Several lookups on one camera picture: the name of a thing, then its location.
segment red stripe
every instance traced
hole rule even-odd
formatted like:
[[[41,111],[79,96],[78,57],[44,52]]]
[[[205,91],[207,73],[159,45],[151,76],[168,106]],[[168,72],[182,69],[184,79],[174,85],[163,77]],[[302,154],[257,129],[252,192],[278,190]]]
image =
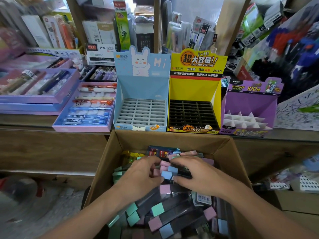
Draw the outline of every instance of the red stripe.
[[[215,81],[219,81],[221,80],[221,78],[216,78],[216,77],[203,77],[203,76],[171,76],[171,78],[174,79],[186,79],[186,80],[215,80]]]

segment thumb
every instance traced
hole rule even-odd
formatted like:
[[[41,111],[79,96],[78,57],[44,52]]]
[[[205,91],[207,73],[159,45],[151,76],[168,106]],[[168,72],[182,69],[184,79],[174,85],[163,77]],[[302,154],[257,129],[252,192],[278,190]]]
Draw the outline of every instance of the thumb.
[[[161,183],[164,181],[164,177],[159,176],[159,177],[155,177],[155,178],[150,178],[151,182],[152,182],[152,186],[155,188],[156,186],[160,186]]]
[[[174,182],[178,183],[180,186],[186,187],[190,190],[193,190],[193,179],[187,179],[182,176],[174,176],[173,177]]]

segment forearm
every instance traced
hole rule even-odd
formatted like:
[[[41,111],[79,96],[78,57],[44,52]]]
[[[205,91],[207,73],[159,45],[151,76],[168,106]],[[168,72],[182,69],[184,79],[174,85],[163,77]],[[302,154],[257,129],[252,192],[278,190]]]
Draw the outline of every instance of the forearm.
[[[114,188],[106,191],[75,217],[46,233],[41,238],[91,239],[125,206]]]
[[[232,204],[264,239],[318,239],[319,236],[288,218],[251,189],[236,181],[225,200]]]

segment yellow display box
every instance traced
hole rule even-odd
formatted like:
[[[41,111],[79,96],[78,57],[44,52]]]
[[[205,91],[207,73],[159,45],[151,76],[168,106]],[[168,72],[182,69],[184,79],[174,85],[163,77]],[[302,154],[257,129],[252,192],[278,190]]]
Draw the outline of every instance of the yellow display box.
[[[172,54],[168,132],[218,133],[226,61],[226,56],[210,51],[185,49]]]

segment person's left hand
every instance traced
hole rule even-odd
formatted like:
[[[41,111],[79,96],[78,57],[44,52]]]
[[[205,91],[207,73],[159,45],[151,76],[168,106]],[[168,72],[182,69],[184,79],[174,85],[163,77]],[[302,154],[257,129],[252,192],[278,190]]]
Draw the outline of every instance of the person's left hand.
[[[164,181],[163,177],[150,177],[151,170],[160,162],[156,156],[134,161],[112,189],[116,189],[127,204],[137,201]]]

